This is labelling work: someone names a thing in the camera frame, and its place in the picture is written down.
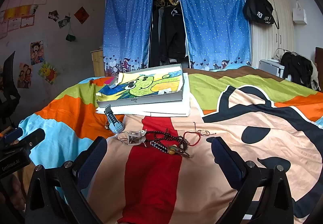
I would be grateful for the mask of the yellow cartoon wall drawing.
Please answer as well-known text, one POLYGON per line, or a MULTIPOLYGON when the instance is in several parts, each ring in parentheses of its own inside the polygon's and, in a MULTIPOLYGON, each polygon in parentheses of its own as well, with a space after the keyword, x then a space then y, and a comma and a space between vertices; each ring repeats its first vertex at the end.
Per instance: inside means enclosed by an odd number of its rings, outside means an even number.
POLYGON ((45 79, 48 83, 53 84, 56 80, 58 72, 53 65, 44 61, 38 71, 38 75, 45 79))

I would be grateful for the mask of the certificates on wall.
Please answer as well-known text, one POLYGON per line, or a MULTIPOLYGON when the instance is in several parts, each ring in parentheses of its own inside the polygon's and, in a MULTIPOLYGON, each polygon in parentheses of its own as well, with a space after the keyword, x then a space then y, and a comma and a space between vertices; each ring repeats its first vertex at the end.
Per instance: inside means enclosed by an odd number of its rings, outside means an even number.
POLYGON ((7 0, 1 6, 1 39, 14 30, 34 26, 39 5, 47 0, 7 0))

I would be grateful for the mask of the dark hanging clothes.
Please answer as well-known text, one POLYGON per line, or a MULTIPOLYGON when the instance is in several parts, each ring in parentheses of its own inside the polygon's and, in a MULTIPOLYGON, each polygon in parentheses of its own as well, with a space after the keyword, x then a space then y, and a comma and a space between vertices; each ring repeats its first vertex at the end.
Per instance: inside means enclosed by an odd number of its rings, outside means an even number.
POLYGON ((188 67, 186 33, 180 0, 153 0, 149 67, 188 67))

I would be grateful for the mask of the blue dotted right curtain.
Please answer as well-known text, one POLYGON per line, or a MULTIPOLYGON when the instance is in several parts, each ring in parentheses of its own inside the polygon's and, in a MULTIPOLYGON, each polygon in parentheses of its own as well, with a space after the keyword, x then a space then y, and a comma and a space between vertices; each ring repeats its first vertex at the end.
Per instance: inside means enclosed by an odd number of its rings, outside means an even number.
POLYGON ((245 0, 180 0, 190 67, 226 69, 251 64, 245 0))

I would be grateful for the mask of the wall photo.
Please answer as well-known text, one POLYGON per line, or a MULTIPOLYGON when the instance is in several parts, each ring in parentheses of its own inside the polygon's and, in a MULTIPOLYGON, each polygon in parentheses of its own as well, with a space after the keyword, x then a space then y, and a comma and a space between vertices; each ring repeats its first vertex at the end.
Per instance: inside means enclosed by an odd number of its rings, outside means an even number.
POLYGON ((54 22, 57 22, 57 20, 59 19, 59 14, 56 10, 51 11, 48 13, 48 18, 52 19, 54 22))
POLYGON ((70 22, 71 17, 70 16, 65 16, 64 19, 58 21, 58 26, 59 28, 63 28, 67 26, 70 22))

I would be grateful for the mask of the blue dotted left curtain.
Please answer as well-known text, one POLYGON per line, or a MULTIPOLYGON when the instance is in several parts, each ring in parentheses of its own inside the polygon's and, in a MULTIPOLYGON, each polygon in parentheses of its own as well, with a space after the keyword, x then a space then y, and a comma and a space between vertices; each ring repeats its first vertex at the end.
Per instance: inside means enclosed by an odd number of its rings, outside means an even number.
POLYGON ((103 35, 105 74, 148 67, 153 0, 106 0, 103 35))

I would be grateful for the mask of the family cartoon wall drawing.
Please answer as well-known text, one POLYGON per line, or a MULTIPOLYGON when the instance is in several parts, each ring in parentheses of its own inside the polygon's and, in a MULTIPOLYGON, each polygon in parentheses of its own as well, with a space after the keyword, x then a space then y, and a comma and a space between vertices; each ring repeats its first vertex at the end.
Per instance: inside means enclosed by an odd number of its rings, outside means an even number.
POLYGON ((19 65, 19 75, 17 80, 17 88, 29 89, 31 87, 32 66, 24 63, 19 65))

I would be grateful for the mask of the blue grey wristwatch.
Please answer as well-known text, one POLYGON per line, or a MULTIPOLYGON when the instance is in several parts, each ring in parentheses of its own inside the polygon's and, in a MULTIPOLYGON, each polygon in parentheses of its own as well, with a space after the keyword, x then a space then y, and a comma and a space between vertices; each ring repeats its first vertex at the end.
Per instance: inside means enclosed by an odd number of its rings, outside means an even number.
POLYGON ((124 130, 123 124, 119 120, 117 120, 116 116, 112 112, 110 105, 107 105, 105 107, 104 113, 107 117, 108 129, 114 134, 121 133, 124 130))

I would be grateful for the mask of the blue dotted curtain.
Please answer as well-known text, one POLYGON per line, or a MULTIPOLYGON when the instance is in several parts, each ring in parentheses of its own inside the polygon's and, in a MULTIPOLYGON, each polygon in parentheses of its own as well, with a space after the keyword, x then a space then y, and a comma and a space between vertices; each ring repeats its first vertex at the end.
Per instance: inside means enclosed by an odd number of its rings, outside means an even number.
POLYGON ((180 0, 190 67, 226 69, 251 64, 245 0, 180 0))
POLYGON ((148 67, 153 0, 106 0, 103 35, 105 74, 148 67))

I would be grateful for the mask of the white paper gift bag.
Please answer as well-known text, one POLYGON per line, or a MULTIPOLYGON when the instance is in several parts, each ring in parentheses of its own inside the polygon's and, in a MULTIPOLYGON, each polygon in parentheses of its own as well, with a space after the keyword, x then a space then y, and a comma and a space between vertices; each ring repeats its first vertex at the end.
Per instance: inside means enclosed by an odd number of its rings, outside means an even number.
POLYGON ((301 7, 298 0, 296 0, 295 7, 292 9, 292 19, 295 24, 307 24, 305 9, 301 7))

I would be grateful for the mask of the black white striped hair clip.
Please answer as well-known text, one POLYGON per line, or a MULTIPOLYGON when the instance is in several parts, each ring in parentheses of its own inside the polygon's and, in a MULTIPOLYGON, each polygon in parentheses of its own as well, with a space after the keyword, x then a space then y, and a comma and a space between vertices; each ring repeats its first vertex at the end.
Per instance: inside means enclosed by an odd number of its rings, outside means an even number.
POLYGON ((152 147, 158 149, 159 151, 162 151, 162 152, 164 152, 166 154, 168 153, 168 148, 165 145, 163 145, 162 143, 160 143, 159 141, 151 140, 149 142, 149 144, 152 147))

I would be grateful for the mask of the grey tray with frog drawing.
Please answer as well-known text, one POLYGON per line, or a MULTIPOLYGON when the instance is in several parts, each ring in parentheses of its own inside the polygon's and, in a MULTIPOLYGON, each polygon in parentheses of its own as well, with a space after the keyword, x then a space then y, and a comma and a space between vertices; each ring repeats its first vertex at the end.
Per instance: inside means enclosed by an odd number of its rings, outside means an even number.
POLYGON ((96 93, 96 102, 103 108, 181 101, 184 84, 181 64, 119 73, 96 93))

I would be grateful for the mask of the wall photo left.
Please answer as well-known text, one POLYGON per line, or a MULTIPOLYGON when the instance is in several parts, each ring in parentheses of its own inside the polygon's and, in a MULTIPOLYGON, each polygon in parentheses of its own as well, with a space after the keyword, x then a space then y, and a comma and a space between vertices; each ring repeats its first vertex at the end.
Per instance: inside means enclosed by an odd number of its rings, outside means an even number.
POLYGON ((59 14, 56 10, 51 11, 48 13, 48 18, 52 19, 54 22, 57 22, 57 20, 59 19, 59 14))

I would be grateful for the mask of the small wooden cabinet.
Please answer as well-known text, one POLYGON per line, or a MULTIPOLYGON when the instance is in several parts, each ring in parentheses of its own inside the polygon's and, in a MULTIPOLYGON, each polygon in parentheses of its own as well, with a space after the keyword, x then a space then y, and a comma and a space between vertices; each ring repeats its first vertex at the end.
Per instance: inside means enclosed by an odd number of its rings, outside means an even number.
POLYGON ((91 51, 91 58, 95 77, 105 76, 103 50, 98 49, 91 51))

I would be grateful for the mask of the wall photo right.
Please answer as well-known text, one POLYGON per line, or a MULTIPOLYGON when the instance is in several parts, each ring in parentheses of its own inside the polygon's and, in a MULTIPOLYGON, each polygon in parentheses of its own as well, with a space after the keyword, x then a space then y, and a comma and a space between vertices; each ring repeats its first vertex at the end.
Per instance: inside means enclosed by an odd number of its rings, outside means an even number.
POLYGON ((67 26, 70 22, 71 17, 70 16, 65 16, 64 19, 58 21, 58 26, 59 28, 63 28, 67 26))

